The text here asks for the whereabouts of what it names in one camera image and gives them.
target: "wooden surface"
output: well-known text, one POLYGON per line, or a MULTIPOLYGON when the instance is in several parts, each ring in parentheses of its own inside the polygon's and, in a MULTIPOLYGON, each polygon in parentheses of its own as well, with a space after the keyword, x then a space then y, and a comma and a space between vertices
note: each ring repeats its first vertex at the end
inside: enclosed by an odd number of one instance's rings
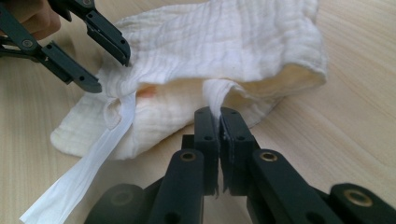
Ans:
MULTIPOLYGON (((97 0, 110 20, 195 0, 97 0)), ((329 82, 284 99, 251 131, 277 150, 312 186, 364 186, 396 206, 396 1, 323 0, 317 25, 328 50, 329 82)), ((81 20, 63 21, 54 39, 92 73, 103 50, 81 20)), ((50 143, 50 133, 82 91, 65 86, 41 64, 0 59, 0 223, 19 216, 78 158, 50 143)), ((106 189, 125 182, 146 187, 163 176, 186 127, 131 161, 109 161, 66 223, 82 223, 106 189)), ((205 198, 204 223, 250 223, 244 198, 205 198)))

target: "wooden table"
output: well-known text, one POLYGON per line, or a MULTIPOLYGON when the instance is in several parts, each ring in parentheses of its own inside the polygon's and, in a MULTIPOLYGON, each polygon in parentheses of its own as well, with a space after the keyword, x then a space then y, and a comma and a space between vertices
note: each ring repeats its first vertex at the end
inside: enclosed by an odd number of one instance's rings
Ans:
MULTIPOLYGON (((110 20, 199 0, 97 0, 110 20)), ((329 82, 285 98, 252 132, 261 147, 281 152, 312 186, 351 182, 396 206, 396 1, 322 0, 317 24, 330 57, 329 82)), ((63 21, 55 40, 92 73, 103 50, 79 19, 63 21)), ((23 212, 78 158, 50 143, 50 133, 82 91, 41 64, 0 59, 0 223, 23 212)), ((98 197, 119 183, 146 187, 163 176, 181 135, 135 160, 108 161, 66 223, 82 223, 98 197)), ((250 223, 243 197, 205 198, 204 223, 250 223)))

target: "white fabric strip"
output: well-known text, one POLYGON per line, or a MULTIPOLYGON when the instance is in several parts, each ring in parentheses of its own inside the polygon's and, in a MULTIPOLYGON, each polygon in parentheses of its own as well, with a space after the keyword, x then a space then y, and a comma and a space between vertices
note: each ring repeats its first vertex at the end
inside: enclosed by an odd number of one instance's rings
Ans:
POLYGON ((135 93, 120 98, 120 123, 107 129, 89 153, 59 178, 20 218, 24 223, 64 223, 97 171, 134 121, 135 93))

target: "white cloth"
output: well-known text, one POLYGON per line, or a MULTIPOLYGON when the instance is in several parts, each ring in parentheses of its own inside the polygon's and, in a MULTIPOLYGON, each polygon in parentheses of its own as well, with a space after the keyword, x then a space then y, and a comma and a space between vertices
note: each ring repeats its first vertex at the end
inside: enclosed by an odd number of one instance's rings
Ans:
POLYGON ((86 93, 51 135, 62 152, 89 153, 21 220, 63 223, 107 155, 136 157, 201 107, 217 117, 221 106, 234 108, 252 126, 282 97, 325 83, 317 11, 317 0, 212 0, 119 21, 132 66, 105 55, 104 92, 86 93))

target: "bolt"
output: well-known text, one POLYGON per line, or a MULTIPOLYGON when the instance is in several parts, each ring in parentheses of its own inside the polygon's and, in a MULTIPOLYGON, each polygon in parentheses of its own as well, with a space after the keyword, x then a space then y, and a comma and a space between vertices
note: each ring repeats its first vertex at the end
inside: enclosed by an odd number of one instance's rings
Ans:
POLYGON ((22 41, 22 45, 26 48, 31 48, 33 46, 32 40, 25 39, 22 41))

